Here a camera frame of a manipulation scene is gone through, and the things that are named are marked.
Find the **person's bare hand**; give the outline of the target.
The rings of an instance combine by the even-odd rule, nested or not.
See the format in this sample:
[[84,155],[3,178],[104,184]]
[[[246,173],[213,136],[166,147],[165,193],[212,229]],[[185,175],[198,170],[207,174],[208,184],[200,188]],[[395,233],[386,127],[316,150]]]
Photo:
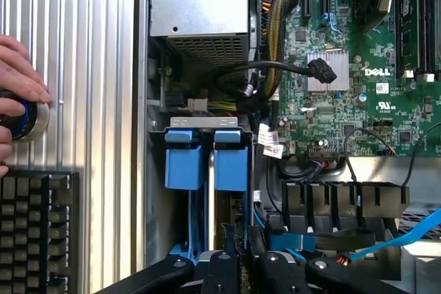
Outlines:
[[50,120],[51,102],[27,49],[13,36],[1,36],[1,176],[13,144],[40,136]]

